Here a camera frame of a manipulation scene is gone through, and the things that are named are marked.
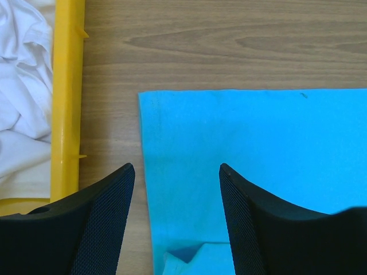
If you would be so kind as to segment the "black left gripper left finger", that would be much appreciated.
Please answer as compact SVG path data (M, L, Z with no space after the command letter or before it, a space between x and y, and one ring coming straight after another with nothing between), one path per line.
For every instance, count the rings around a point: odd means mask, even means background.
M127 163L27 214L1 217L1 274L116 274L135 182Z

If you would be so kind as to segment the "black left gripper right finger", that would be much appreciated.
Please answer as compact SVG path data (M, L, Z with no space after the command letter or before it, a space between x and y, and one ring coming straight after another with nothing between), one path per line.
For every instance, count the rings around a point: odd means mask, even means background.
M366 208L324 214L219 170L236 274L365 274Z

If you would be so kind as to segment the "cyan blue t-shirt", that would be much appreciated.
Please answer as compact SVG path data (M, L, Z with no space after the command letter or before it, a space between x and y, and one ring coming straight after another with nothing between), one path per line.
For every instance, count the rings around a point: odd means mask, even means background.
M233 274L219 169L307 209L366 205L366 89L139 95L155 274Z

